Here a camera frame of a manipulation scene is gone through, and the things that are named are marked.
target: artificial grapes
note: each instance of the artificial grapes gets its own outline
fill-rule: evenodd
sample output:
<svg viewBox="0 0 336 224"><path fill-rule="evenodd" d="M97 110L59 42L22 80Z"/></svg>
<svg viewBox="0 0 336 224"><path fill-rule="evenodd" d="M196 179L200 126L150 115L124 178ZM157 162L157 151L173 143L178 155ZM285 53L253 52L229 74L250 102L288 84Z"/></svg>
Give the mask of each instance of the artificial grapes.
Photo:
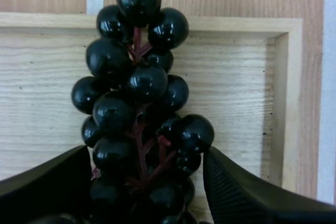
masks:
<svg viewBox="0 0 336 224"><path fill-rule="evenodd" d="M86 50L93 76L71 93L74 106L90 115L81 127L96 166L88 223L197 223L186 210L195 196L189 177L214 129L201 115L177 114L190 90L183 78L167 74L171 49L189 34L186 17L161 9L161 0L117 0L99 12L96 27L100 38Z"/></svg>

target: ribbed black surface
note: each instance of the ribbed black surface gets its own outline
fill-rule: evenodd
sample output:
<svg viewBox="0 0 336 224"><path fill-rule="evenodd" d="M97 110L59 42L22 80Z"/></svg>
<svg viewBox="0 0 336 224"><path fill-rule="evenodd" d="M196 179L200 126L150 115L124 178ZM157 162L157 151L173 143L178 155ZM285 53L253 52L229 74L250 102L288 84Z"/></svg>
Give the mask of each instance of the ribbed black surface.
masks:
<svg viewBox="0 0 336 224"><path fill-rule="evenodd" d="M249 173L214 147L204 154L204 187L215 224L336 223L336 208Z"/></svg>
<svg viewBox="0 0 336 224"><path fill-rule="evenodd" d="M210 154L204 155L204 187L215 224L273 223L269 212L248 198Z"/></svg>

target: grape stem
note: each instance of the grape stem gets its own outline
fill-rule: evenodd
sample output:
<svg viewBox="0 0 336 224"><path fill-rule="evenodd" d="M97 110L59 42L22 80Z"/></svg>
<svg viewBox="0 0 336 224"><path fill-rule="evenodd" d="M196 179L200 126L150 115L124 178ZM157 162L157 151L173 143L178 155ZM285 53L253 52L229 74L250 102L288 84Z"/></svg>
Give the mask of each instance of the grape stem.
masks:
<svg viewBox="0 0 336 224"><path fill-rule="evenodd" d="M145 190L146 187L151 185L164 170L171 166L171 160L176 156L176 151L172 151L167 156L167 148L171 146L171 142L162 135L149 138L144 145L142 144L142 133L146 127L146 122L138 123L138 117L149 106L150 104L146 104L138 109L132 132L125 133L128 137L133 138L137 144L140 180L134 177L127 177L127 182L137 190ZM155 144L159 145L160 163L153 173L149 175L147 171L146 155L155 146Z"/></svg>
<svg viewBox="0 0 336 224"><path fill-rule="evenodd" d="M133 59L133 64L137 64L141 61L141 57L147 54L153 46L149 41L141 47L141 28L134 28L134 47L132 45L127 45L127 50ZM138 108L138 113L135 118L135 123L131 131L125 132L125 136L134 139L138 149L138 170L139 179L134 177L127 177L126 180L131 184L136 190L144 191L149 185L151 185L157 177L167 168L171 166L172 159L176 156L176 151L172 151L167 156L167 148L171 146L171 142L164 136L154 136L149 138L145 144L142 144L142 135L145 127L147 126L146 121L141 121L138 123L139 116L148 109L150 104L145 104ZM154 169L152 174L148 174L146 155L148 152L156 145L159 144L159 165ZM100 176L98 174L99 170L95 168L93 170L93 177Z"/></svg>
<svg viewBox="0 0 336 224"><path fill-rule="evenodd" d="M149 41L141 47L141 39L142 39L142 33L141 33L141 27L135 27L134 28L134 48L131 45L127 45L127 50L132 56L133 63L137 64L140 62L142 56L147 54L153 46L149 43Z"/></svg>

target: plastic grapes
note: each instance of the plastic grapes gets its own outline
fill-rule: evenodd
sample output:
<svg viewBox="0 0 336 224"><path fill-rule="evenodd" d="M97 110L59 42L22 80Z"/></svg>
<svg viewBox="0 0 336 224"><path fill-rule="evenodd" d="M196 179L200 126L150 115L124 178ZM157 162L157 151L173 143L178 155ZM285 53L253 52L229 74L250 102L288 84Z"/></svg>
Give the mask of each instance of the plastic grapes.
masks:
<svg viewBox="0 0 336 224"><path fill-rule="evenodd" d="M186 208L189 178L214 140L203 116L180 116L190 89L168 74L174 49L189 33L186 17L161 0L117 0L97 16L101 38L86 51L92 77L72 102L90 115L81 134L93 148L90 223L197 223ZM143 38L147 29L148 38Z"/></svg>

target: wooden frame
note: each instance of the wooden frame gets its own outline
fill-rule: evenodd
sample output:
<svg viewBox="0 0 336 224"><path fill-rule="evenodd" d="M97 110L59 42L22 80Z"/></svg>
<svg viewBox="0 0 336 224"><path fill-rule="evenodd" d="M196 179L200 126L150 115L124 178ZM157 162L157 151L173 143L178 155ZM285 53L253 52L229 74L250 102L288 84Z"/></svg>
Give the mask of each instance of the wooden frame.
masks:
<svg viewBox="0 0 336 224"><path fill-rule="evenodd" d="M298 142L300 129L300 79L302 62L302 20L269 18L188 17L191 34L224 39L273 39L274 122L270 142L269 180L297 191ZM0 35L67 34L88 31L94 34L95 17L87 15L0 13ZM0 57L3 48L0 46Z"/></svg>

